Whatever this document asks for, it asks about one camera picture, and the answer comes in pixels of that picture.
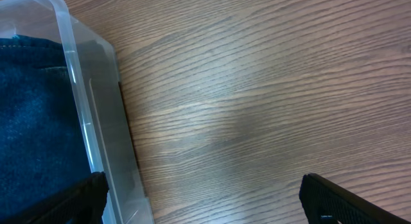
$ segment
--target wood grain surface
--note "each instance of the wood grain surface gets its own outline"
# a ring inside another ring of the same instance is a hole
[[[411,0],[66,0],[114,45],[157,224],[307,223],[318,173],[411,221]]]

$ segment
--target clear plastic container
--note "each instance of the clear plastic container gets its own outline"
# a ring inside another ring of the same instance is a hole
[[[153,223],[133,151],[113,47],[69,14],[63,0],[0,1],[0,37],[49,39],[63,45],[91,171],[110,186],[108,223]]]

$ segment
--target blue jeans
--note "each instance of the blue jeans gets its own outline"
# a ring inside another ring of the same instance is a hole
[[[90,174],[62,45],[0,39],[0,221]]]

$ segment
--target denim fabric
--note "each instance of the denim fabric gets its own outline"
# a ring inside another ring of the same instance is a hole
[[[0,221],[90,174],[62,45],[0,39]]]

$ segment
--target black plastic object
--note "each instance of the black plastic object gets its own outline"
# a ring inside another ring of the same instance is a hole
[[[299,196],[309,224],[411,224],[316,174],[304,175]]]
[[[109,185],[105,173],[61,191],[2,223],[13,224],[94,224],[101,222]]]

